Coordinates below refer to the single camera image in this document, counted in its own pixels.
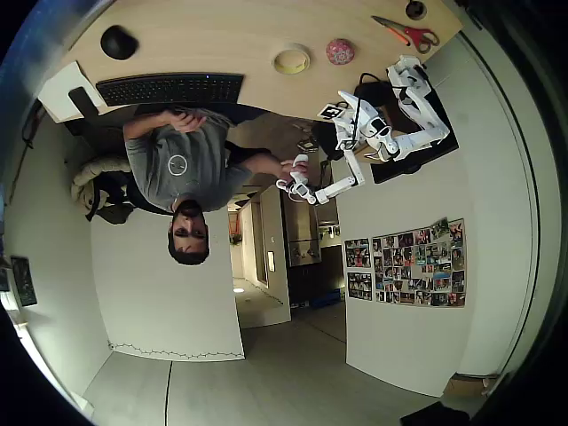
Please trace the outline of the man's right hand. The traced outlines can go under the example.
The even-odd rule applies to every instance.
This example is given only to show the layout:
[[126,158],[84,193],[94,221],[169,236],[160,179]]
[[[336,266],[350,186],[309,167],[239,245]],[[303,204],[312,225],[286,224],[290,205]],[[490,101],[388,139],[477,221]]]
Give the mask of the man's right hand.
[[299,173],[304,178],[308,177],[308,167],[309,163],[307,161],[294,162],[293,160],[285,160],[280,163],[281,172],[279,174],[280,179],[291,180],[293,177],[292,173]]

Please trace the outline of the man's left hand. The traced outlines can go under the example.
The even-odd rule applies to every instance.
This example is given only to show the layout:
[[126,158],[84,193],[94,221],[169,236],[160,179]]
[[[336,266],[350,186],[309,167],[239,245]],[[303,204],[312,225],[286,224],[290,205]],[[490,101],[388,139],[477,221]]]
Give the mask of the man's left hand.
[[206,122],[206,120],[206,116],[179,113],[171,116],[170,125],[181,133],[191,133],[197,131]]

